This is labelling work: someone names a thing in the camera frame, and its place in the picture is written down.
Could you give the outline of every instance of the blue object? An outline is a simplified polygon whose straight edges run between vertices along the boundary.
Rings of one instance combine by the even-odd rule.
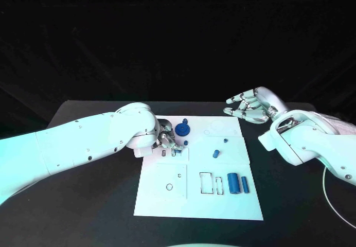
[[[246,186],[246,177],[240,177],[240,181],[242,181],[243,192],[249,193],[248,186]]]
[[[239,194],[240,188],[239,188],[239,177],[235,173],[227,173],[227,188],[230,190],[230,194]]]
[[[213,152],[213,158],[217,158],[217,155],[219,155],[219,150],[214,150],[214,152]]]
[[[178,136],[186,136],[188,134],[190,127],[187,125],[187,119],[186,118],[183,119],[183,122],[175,125],[174,131],[175,131],[175,134]]]

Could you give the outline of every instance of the white board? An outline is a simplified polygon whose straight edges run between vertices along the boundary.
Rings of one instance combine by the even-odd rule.
[[[188,144],[175,156],[171,156],[170,149],[155,148],[152,155],[144,157],[134,215],[263,220],[237,118],[157,118],[167,119],[173,127],[181,123],[183,118],[187,119],[190,133],[184,137],[175,135],[175,142],[183,145],[187,140]],[[201,172],[211,174],[211,183],[206,180],[207,175],[203,175],[203,184],[213,186],[211,194],[201,193]],[[240,194],[229,192],[226,175],[230,172],[239,176]],[[249,193],[243,193],[242,176],[246,177]]]

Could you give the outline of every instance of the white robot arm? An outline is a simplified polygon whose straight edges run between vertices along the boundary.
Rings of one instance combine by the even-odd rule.
[[[224,108],[224,113],[256,124],[272,120],[269,131],[259,136],[265,149],[276,149],[294,166],[317,158],[333,175],[356,185],[356,126],[314,112],[289,111],[265,87],[243,92],[226,103],[237,101],[237,109]]]
[[[174,143],[170,122],[157,119],[142,103],[0,140],[0,204],[39,180],[124,146],[134,149],[135,157],[150,155],[160,146],[183,149]]]

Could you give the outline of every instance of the black tabletop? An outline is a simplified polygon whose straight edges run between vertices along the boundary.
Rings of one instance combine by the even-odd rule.
[[[128,103],[67,101],[47,127]],[[147,104],[157,115],[224,116],[220,102]],[[240,121],[263,221],[134,216],[142,159],[124,148],[54,174],[2,203],[0,246],[354,246],[356,231],[322,196],[322,165],[311,160],[292,166],[275,150],[265,150],[258,136],[269,124]],[[327,172],[325,190],[335,209],[356,223],[356,187]]]

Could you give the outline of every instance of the black curtain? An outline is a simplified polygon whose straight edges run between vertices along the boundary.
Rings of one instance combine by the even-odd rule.
[[[356,17],[327,1],[5,1],[2,136],[46,127],[66,100],[224,101],[268,87],[354,122]]]

